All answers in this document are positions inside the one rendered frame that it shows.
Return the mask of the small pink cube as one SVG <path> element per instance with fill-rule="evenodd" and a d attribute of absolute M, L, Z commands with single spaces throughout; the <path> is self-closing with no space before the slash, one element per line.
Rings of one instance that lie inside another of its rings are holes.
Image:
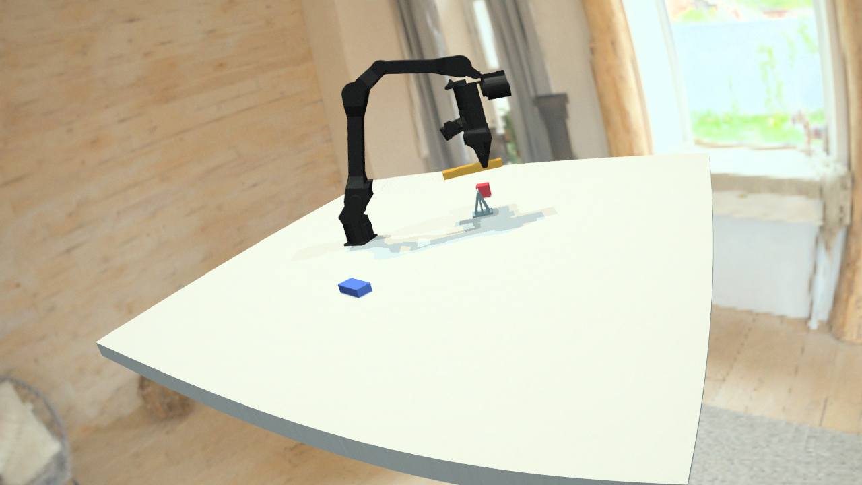
<path fill-rule="evenodd" d="M 476 185 L 476 190 L 480 191 L 482 197 L 491 197 L 492 192 L 490 191 L 489 182 L 488 183 L 478 183 Z"/>

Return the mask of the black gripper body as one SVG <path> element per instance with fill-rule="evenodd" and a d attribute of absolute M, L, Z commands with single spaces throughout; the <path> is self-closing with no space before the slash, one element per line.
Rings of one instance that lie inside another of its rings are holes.
<path fill-rule="evenodd" d="M 482 102 L 458 106 L 458 109 L 459 114 L 465 117 L 470 128 L 470 130 L 465 130 L 463 135 L 465 145 L 492 140 L 492 133 L 490 133 L 486 122 Z"/>

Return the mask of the yellow bar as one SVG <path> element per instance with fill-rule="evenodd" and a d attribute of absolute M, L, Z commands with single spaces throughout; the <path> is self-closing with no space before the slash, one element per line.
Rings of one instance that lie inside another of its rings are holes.
<path fill-rule="evenodd" d="M 478 162 L 475 164 L 468 164 L 465 166 L 461 166 L 460 168 L 452 168 L 450 170 L 444 170 L 442 174 L 443 174 L 444 179 L 452 179 L 455 177 L 461 177 L 461 176 L 463 177 L 463 176 L 468 175 L 468 174 L 476 174 L 477 172 L 481 172 L 484 170 L 491 170 L 494 168 L 502 168 L 502 166 L 504 166 L 504 165 L 502 165 L 501 158 L 496 158 L 493 160 L 489 160 L 487 168 L 482 168 L 482 165 L 480 164 L 480 162 Z"/>

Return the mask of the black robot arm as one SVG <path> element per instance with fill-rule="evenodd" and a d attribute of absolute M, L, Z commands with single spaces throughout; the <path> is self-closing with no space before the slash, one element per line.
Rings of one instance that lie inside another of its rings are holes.
<path fill-rule="evenodd" d="M 343 199 L 344 207 L 339 215 L 339 221 L 347 235 L 347 243 L 344 246 L 365 245 L 378 236 L 374 233 L 368 215 L 364 214 L 374 194 L 373 179 L 366 177 L 366 169 L 364 169 L 364 113 L 366 113 L 370 89 L 384 74 L 410 73 L 435 73 L 451 77 L 468 76 L 471 79 L 481 79 L 467 84 L 465 79 L 458 81 L 449 79 L 449 83 L 444 88 L 455 91 L 457 106 L 481 102 L 477 84 L 481 87 L 482 95 L 487 96 L 488 100 L 511 96 L 504 70 L 481 74 L 480 71 L 472 68 L 470 59 L 464 55 L 436 59 L 393 59 L 393 61 L 379 59 L 356 81 L 345 85 L 341 96 L 343 108 L 347 113 L 348 179 Z M 461 115 L 453 122 L 445 122 L 440 132 L 444 140 L 448 141 L 462 132 L 463 128 L 464 132 L 470 130 L 465 117 Z"/>

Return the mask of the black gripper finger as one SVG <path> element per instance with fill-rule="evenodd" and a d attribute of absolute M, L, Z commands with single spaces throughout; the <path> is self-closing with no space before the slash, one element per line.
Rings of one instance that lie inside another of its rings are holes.
<path fill-rule="evenodd" d="M 492 140 L 476 142 L 476 143 L 473 143 L 470 145 L 466 144 L 466 146 L 470 146 L 471 148 L 473 148 L 475 150 L 476 156 L 478 157 L 478 160 L 479 160 L 480 164 L 482 165 L 482 168 L 487 168 L 488 162 L 489 162 L 488 158 L 489 158 L 489 153 L 490 153 L 490 147 L 492 147 Z"/>

